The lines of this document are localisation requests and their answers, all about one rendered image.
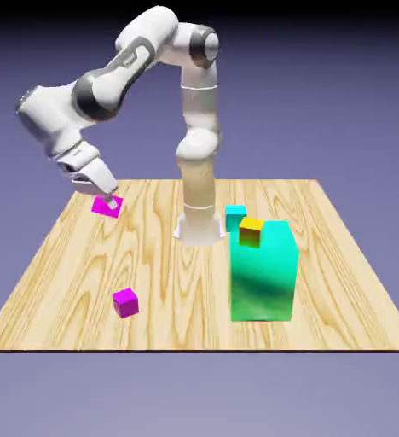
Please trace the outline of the small magenta cube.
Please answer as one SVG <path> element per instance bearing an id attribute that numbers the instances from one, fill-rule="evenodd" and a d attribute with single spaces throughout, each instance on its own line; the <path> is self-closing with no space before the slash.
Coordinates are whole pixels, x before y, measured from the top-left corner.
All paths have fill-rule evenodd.
<path id="1" fill-rule="evenodd" d="M 113 307 L 121 318 L 127 318 L 139 312 L 138 297 L 131 288 L 113 293 Z"/>
<path id="2" fill-rule="evenodd" d="M 118 203 L 118 207 L 114 210 L 110 209 L 106 203 L 106 200 L 100 196 L 96 196 L 94 202 L 92 204 L 91 212 L 98 213 L 100 215 L 104 215 L 111 218 L 117 218 L 120 213 L 120 209 L 123 204 L 123 198 L 115 195 L 115 198 Z"/>

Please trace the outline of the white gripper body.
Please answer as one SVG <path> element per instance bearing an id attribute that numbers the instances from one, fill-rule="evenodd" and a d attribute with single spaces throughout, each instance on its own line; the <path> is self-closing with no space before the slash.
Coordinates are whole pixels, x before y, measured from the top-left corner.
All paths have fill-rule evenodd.
<path id="1" fill-rule="evenodd" d="M 72 186 L 82 194 L 110 197 L 118 188 L 118 180 L 101 158 L 94 158 L 73 175 Z"/>

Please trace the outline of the small cyan cube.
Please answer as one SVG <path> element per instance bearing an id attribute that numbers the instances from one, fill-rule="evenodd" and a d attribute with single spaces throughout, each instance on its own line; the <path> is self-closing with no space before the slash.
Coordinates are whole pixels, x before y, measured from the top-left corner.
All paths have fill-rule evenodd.
<path id="1" fill-rule="evenodd" d="M 245 205 L 225 206 L 225 229 L 227 232 L 237 231 L 242 219 L 247 215 Z"/>

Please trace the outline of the large green box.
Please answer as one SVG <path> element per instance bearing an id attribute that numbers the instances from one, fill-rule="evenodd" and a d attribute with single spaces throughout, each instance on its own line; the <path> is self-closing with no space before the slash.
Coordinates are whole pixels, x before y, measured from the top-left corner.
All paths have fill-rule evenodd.
<path id="1" fill-rule="evenodd" d="M 286 221 L 268 220 L 257 248 L 228 235 L 230 317 L 233 322 L 292 319 L 298 245 Z"/>

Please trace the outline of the small yellow cube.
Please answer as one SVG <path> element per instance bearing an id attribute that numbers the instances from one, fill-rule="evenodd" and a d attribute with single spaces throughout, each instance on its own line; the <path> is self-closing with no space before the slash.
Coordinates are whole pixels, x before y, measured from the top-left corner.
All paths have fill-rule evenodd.
<path id="1" fill-rule="evenodd" d="M 250 248 L 259 248 L 264 221 L 257 218 L 244 217 L 239 227 L 239 244 Z"/>

